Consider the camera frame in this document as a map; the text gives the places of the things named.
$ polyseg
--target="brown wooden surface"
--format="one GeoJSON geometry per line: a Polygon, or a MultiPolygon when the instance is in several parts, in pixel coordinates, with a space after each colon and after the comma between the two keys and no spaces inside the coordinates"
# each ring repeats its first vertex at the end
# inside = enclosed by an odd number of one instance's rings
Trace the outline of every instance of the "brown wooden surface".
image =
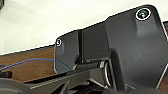
{"type": "MultiPolygon", "coordinates": [[[[0,56],[0,64],[6,64],[8,66],[30,58],[54,59],[54,47],[0,56]]],[[[53,61],[35,60],[14,66],[7,70],[13,72],[12,79],[25,82],[55,74],[53,65],[53,61]]]]}

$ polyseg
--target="white background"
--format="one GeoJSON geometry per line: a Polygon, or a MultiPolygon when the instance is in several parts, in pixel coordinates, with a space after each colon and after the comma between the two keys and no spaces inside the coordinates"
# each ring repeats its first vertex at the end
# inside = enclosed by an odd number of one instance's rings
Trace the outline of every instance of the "white background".
{"type": "Polygon", "coordinates": [[[0,55],[52,45],[62,34],[144,4],[154,5],[161,20],[168,20],[167,0],[5,0],[0,55]]]}

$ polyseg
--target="black plastic housing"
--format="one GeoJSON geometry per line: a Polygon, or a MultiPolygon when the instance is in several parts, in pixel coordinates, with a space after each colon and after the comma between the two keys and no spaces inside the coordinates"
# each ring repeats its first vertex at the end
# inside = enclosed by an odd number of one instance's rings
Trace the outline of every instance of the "black plastic housing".
{"type": "MultiPolygon", "coordinates": [[[[143,5],[81,30],[60,36],[55,46],[55,59],[73,69],[75,64],[108,60],[117,90],[158,88],[167,69],[167,34],[158,12],[152,5],[143,5]],[[140,9],[148,9],[145,20],[136,18],[140,9]]],[[[69,71],[55,63],[58,73],[69,71]]]]}

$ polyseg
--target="wire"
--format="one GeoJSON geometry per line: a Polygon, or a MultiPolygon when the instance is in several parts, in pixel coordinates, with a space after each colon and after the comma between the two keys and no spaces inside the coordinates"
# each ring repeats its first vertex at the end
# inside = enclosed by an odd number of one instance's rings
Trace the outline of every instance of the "wire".
{"type": "Polygon", "coordinates": [[[25,62],[31,61],[31,60],[46,60],[46,61],[55,61],[55,62],[58,62],[58,63],[64,64],[64,65],[65,65],[65,66],[66,66],[69,70],[71,70],[71,68],[70,68],[67,64],[65,64],[65,63],[63,63],[63,62],[61,62],[61,61],[59,61],[59,60],[55,60],[55,59],[44,59],[44,58],[32,58],[32,59],[27,59],[27,60],[20,61],[20,62],[18,62],[18,63],[12,64],[12,65],[9,65],[9,66],[6,66],[6,67],[4,67],[4,68],[0,69],[0,72],[1,72],[1,71],[3,71],[3,70],[6,70],[6,69],[8,69],[8,68],[11,68],[11,67],[13,67],[13,66],[16,66],[16,65],[19,65],[19,64],[22,64],[22,63],[25,63],[25,62]]]}

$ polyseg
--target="black panel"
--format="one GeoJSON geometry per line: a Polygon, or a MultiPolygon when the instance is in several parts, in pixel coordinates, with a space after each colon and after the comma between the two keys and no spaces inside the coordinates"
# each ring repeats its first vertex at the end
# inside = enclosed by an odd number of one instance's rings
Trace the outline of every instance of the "black panel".
{"type": "Polygon", "coordinates": [[[108,41],[104,22],[85,28],[82,33],[85,60],[108,57],[108,41]]]}
{"type": "Polygon", "coordinates": [[[115,77],[123,79],[125,89],[127,85],[156,88],[168,62],[167,39],[157,10],[141,6],[109,17],[106,27],[110,50],[116,52],[119,61],[113,62],[115,77]],[[135,18],[141,8],[151,10],[143,21],[135,18]]]}
{"type": "MultiPolygon", "coordinates": [[[[79,57],[79,30],[67,33],[57,39],[61,40],[60,46],[55,46],[55,59],[67,64],[71,69],[75,65],[75,61],[79,57]]],[[[64,73],[69,69],[61,63],[55,63],[55,69],[58,73],[64,73]]]]}

